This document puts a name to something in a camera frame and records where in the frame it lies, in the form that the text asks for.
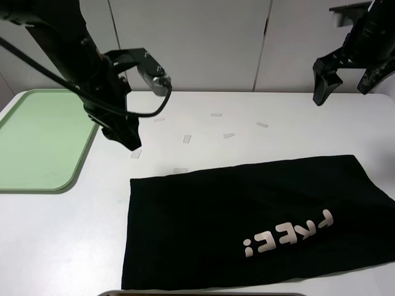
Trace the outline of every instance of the white table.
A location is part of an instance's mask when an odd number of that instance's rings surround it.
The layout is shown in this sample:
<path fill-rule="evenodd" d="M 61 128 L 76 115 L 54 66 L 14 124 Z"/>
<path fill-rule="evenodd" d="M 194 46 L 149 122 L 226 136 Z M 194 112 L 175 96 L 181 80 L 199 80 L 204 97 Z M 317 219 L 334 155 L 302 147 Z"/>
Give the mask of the white table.
<path fill-rule="evenodd" d="M 14 104 L 20 95 L 11 102 Z M 151 93 L 133 92 L 139 108 Z M 6 107 L 0 118 L 10 109 Z M 222 117 L 211 117 L 222 113 Z M 382 95 L 175 92 L 141 120 L 139 159 L 98 133 L 75 187 L 61 195 L 0 194 L 0 294 L 96 296 L 120 288 L 129 179 L 317 155 L 354 154 L 395 197 L 395 102 Z M 257 122 L 268 124 L 268 128 Z M 223 134 L 235 133 L 224 139 Z M 186 134 L 190 144 L 183 143 Z M 392 296 L 395 264 L 337 276 L 218 291 Z"/>

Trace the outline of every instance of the green tray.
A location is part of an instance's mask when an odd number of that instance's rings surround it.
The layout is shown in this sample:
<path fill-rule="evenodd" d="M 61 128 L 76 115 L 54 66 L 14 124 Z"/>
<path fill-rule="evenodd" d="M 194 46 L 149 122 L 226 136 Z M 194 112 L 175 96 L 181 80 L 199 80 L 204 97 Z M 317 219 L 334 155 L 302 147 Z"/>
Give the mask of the green tray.
<path fill-rule="evenodd" d="M 69 190 L 97 130 L 76 94 L 26 92 L 0 121 L 0 193 Z"/>

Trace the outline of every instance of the black robotic arm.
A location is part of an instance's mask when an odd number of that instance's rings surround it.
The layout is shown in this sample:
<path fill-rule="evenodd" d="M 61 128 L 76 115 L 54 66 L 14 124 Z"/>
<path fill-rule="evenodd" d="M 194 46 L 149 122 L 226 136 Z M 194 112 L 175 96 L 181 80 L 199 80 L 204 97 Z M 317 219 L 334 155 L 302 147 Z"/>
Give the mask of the black robotic arm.
<path fill-rule="evenodd" d="M 314 63 L 313 100 L 317 105 L 322 105 L 343 83 L 336 74 L 339 68 L 366 69 L 357 87 L 362 94 L 395 71 L 394 0 L 334 7 L 330 11 L 349 18 L 354 26 L 341 48 Z"/>
<path fill-rule="evenodd" d="M 103 127 L 107 139 L 118 141 L 130 150 L 141 146 L 138 117 L 160 113 L 172 91 L 170 77 L 147 50 L 139 48 L 101 54 L 86 29 L 79 0 L 1 0 L 0 19 L 25 25 L 67 81 L 47 73 L 2 38 L 0 45 L 77 93 L 88 116 Z M 155 94 L 165 97 L 156 112 L 127 111 L 126 96 L 131 88 L 119 74 L 132 67 L 137 67 Z"/>

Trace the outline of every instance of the black cloth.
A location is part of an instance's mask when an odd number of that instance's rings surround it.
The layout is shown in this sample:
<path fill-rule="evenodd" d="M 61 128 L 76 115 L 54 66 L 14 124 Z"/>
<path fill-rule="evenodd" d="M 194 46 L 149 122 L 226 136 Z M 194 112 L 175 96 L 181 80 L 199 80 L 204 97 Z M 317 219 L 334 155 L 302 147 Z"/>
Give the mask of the black cloth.
<path fill-rule="evenodd" d="M 122 289 L 252 286 L 395 260 L 395 201 L 351 155 L 130 184 Z M 276 227 L 284 230 L 284 223 L 291 223 L 303 233 L 301 228 L 310 230 L 307 221 L 314 224 L 314 235 L 302 240 L 305 234 L 295 232 L 296 243 L 286 237 L 281 243 L 288 232 Z M 270 240 L 267 231 L 276 247 L 260 253 L 259 247 L 268 246 L 263 237 Z M 253 256 L 247 257 L 247 247 Z"/>

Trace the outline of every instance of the black cable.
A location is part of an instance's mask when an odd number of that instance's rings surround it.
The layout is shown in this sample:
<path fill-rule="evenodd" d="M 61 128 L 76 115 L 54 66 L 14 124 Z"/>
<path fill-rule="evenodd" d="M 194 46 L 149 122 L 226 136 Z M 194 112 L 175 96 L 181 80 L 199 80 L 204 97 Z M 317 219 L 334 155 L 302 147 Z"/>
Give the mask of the black cable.
<path fill-rule="evenodd" d="M 172 85 L 167 85 L 167 94 L 165 96 L 165 99 L 164 99 L 162 105 L 160 105 L 160 107 L 153 113 L 129 112 L 124 109 L 114 107 L 113 105 L 107 104 L 107 103 L 91 96 L 90 94 L 87 94 L 86 92 L 81 91 L 74 84 L 65 81 L 64 79 L 57 76 L 53 72 L 49 71 L 48 69 L 46 69 L 45 67 L 40 65 L 38 62 L 36 62 L 32 58 L 30 58 L 28 55 L 24 54 L 22 51 L 17 49 L 15 46 L 13 46 L 11 43 L 9 43 L 7 40 L 3 39 L 2 37 L 0 37 L 0 45 L 2 47 L 4 47 L 5 49 L 7 49 L 9 52 L 11 52 L 13 55 L 18 57 L 22 61 L 24 61 L 29 66 L 33 67 L 35 70 L 39 71 L 41 74 L 47 76 L 49 79 L 55 81 L 56 83 L 59 83 L 61 86 L 67 88 L 68 90 L 72 91 L 73 93 L 78 94 L 81 97 L 84 97 L 85 99 L 87 99 L 90 103 L 92 103 L 96 107 L 106 110 L 110 113 L 117 114 L 117 115 L 122 115 L 122 116 L 129 115 L 129 116 L 134 116 L 134 117 L 146 117 L 146 118 L 147 117 L 154 117 L 154 116 L 160 114 L 161 111 L 163 111 L 163 109 L 165 108 L 168 100 L 170 99 L 170 95 L 172 93 Z"/>

